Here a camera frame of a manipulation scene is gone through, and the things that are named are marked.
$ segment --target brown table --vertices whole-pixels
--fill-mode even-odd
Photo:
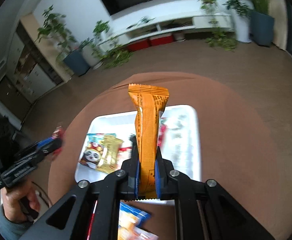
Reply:
[[[65,132],[61,155],[52,163],[49,196],[59,200],[75,183],[74,173],[86,132],[100,115],[134,111],[129,83],[166,87],[168,106],[190,105],[199,120],[202,179],[217,180],[270,233],[275,231],[279,191],[277,153],[257,112],[230,88],[202,76],[153,72],[131,76],[94,98]],[[145,228],[160,239],[174,239],[172,206],[135,203],[153,213]]]

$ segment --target brown floor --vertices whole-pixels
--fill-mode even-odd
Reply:
[[[48,137],[61,122],[66,128],[94,97],[135,73],[182,71],[217,80],[240,94],[269,127],[278,147],[281,195],[286,206],[278,207],[277,227],[285,238],[292,232],[285,217],[292,215],[292,58],[276,47],[240,44],[235,52],[212,49],[203,41],[166,44],[135,52],[123,66],[90,70],[82,77],[38,101],[23,129],[34,139]],[[49,164],[33,174],[47,189]]]

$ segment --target orange snack package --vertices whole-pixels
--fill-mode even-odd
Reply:
[[[135,129],[139,153],[139,195],[156,198],[155,159],[158,125],[169,97],[168,89],[149,85],[129,84],[130,95],[137,109]]]

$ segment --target white basket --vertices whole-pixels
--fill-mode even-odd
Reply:
[[[129,136],[131,134],[136,134],[134,124],[136,114],[137,111],[96,117],[91,122],[87,133],[116,133],[116,137],[124,141],[122,147],[129,147],[131,146]],[[171,160],[174,169],[183,172],[193,180],[200,181],[201,154],[199,125],[195,109],[187,105],[167,106],[162,117],[167,118],[168,126],[165,139],[161,146],[162,157]],[[180,117],[183,119],[183,127],[181,129],[174,121],[177,121]],[[82,158],[87,143],[88,136],[85,138],[78,160]],[[96,182],[103,180],[106,176],[107,174],[103,172],[96,171],[79,163],[75,171],[76,182],[82,179]],[[166,201],[159,200],[150,200],[147,202],[166,203]]]

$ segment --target metal screw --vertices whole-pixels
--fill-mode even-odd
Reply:
[[[124,176],[125,173],[126,173],[126,172],[125,172],[124,170],[118,170],[118,171],[116,171],[116,175],[117,175],[118,177]]]
[[[176,177],[176,176],[179,175],[179,171],[177,171],[177,170],[171,170],[171,171],[169,172],[169,174],[170,174],[172,177]]]
[[[209,180],[207,181],[207,185],[208,185],[209,187],[215,187],[215,186],[217,185],[217,182],[216,182],[214,179],[209,179]]]
[[[88,181],[87,180],[81,180],[79,183],[78,183],[78,186],[80,187],[80,188],[85,188],[85,187],[87,187],[87,185],[88,185]]]

